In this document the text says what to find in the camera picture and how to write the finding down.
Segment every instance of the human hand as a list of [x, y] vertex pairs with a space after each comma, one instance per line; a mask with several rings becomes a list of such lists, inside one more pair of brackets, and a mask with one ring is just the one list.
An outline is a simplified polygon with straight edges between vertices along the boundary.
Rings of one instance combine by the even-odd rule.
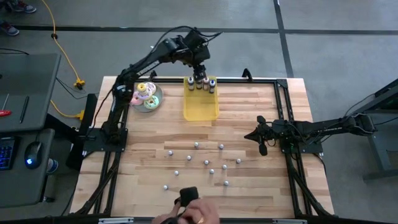
[[189, 224], [188, 220], [196, 224], [220, 224], [216, 205], [206, 199], [191, 201], [178, 220], [178, 224]]
[[172, 218], [172, 217], [176, 217], [178, 214], [178, 211], [180, 210], [181, 207], [181, 203], [178, 202], [174, 205], [172, 211], [169, 214], [163, 214], [163, 215], [159, 215], [157, 217], [155, 217], [151, 224], [161, 224], [164, 220], [168, 219], [168, 218]]

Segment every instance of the yellow tray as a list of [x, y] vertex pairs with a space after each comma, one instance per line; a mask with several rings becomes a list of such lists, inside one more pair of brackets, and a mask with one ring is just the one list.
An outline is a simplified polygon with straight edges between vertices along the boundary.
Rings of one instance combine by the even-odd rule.
[[217, 78], [208, 77], [216, 82], [215, 92], [203, 89], [188, 89], [188, 77], [184, 78], [184, 118], [187, 121], [214, 121], [218, 117]]

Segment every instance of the butcher block tabletop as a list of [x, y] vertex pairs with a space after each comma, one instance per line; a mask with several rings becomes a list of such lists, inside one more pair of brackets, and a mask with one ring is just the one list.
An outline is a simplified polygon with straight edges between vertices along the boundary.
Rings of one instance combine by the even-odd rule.
[[[97, 109], [115, 79], [104, 77]], [[295, 120], [312, 121], [304, 80], [288, 78], [287, 83]], [[294, 217], [286, 161], [278, 143], [268, 146], [268, 155], [261, 156], [258, 144], [243, 138], [257, 126], [257, 115], [268, 121], [278, 119], [273, 85], [219, 83], [220, 115], [216, 121], [186, 121], [183, 84], [158, 85], [164, 92], [164, 101], [155, 111], [129, 110], [127, 146], [121, 155], [112, 217], [169, 213], [179, 190], [192, 186], [198, 188], [200, 197], [217, 204], [223, 218]], [[280, 94], [285, 109], [282, 89]], [[111, 103], [109, 97], [99, 112], [96, 127], [106, 121]], [[224, 145], [223, 150], [218, 149], [219, 144]], [[94, 152], [83, 161], [71, 212], [80, 209], [98, 186], [103, 157], [103, 152]], [[302, 157], [308, 188], [333, 213], [322, 163], [312, 154]], [[241, 163], [237, 164], [236, 159], [241, 159]], [[226, 170], [222, 169], [223, 164], [228, 166]], [[214, 169], [214, 174], [209, 173], [210, 169]], [[227, 187], [223, 185], [225, 180], [229, 182]], [[304, 211], [300, 190], [298, 197]]]

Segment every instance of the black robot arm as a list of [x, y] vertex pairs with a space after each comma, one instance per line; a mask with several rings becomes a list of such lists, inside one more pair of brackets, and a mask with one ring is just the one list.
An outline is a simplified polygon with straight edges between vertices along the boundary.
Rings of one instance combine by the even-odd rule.
[[286, 121], [277, 119], [267, 122], [262, 116], [257, 117], [257, 128], [244, 138], [259, 143], [261, 155], [267, 155], [266, 141], [281, 140], [311, 145], [324, 136], [351, 133], [359, 136], [372, 135], [376, 128], [366, 114], [352, 114], [343, 118], [311, 123], [308, 121]]
[[129, 68], [124, 69], [116, 78], [112, 87], [113, 103], [107, 121], [101, 127], [101, 132], [110, 144], [120, 142], [120, 130], [118, 124], [127, 105], [132, 99], [134, 84], [139, 77], [154, 69], [161, 63], [181, 61], [184, 65], [193, 68], [193, 77], [195, 81], [201, 81], [206, 77], [205, 66], [201, 63], [210, 58], [208, 50], [209, 40], [196, 29], [182, 37], [166, 38], [155, 45], [151, 52]]

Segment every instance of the computer mouse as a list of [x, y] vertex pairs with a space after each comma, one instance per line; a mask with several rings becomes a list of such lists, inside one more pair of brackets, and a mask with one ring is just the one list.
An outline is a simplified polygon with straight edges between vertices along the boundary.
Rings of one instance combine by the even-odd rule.
[[28, 169], [36, 169], [42, 163], [42, 143], [34, 141], [25, 149], [25, 165]]

